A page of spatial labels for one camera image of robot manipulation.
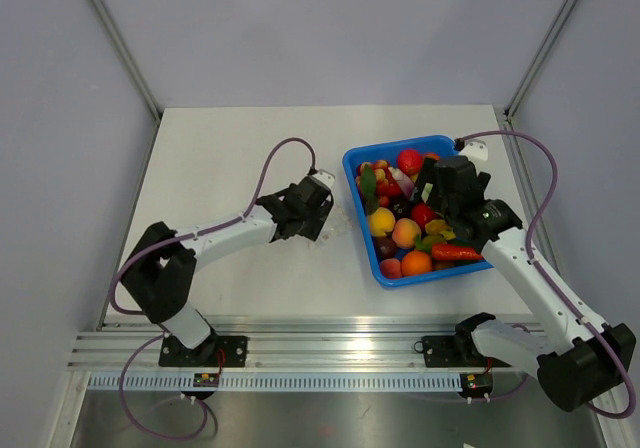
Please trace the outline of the clear zip top bag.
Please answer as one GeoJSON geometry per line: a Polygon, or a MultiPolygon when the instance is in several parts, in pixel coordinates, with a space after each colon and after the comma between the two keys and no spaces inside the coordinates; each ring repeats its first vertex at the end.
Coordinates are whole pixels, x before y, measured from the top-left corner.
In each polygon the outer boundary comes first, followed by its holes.
{"type": "Polygon", "coordinates": [[[308,247],[319,248],[332,239],[345,236],[352,228],[353,222],[347,211],[339,203],[335,203],[318,238],[315,241],[309,241],[308,247]]]}

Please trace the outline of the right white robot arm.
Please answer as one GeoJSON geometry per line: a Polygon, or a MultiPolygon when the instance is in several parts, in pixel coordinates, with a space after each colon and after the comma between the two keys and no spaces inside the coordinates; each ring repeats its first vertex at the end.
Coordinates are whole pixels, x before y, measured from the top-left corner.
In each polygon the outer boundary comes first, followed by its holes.
{"type": "Polygon", "coordinates": [[[636,337],[625,325],[612,326],[591,310],[533,247],[521,219],[502,200],[489,200],[490,176],[467,157],[428,158],[416,191],[430,187],[428,206],[443,216],[455,235],[490,263],[536,316],[540,339],[476,314],[455,327],[453,348],[466,364],[482,358],[504,362],[535,378],[558,408],[571,412],[625,385],[630,416],[636,394],[628,369],[636,337]]]}

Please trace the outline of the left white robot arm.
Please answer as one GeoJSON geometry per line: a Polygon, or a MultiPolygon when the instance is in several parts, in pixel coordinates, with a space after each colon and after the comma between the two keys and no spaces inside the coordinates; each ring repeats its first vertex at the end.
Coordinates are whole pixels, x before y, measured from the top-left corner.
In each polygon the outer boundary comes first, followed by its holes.
{"type": "Polygon", "coordinates": [[[247,211],[190,229],[163,222],[149,226],[119,276],[142,314],[163,328],[159,364],[171,368],[242,367],[248,339],[223,336],[190,303],[195,275],[245,248],[291,237],[316,240],[334,205],[335,178],[319,170],[271,195],[256,198],[247,211]]]}

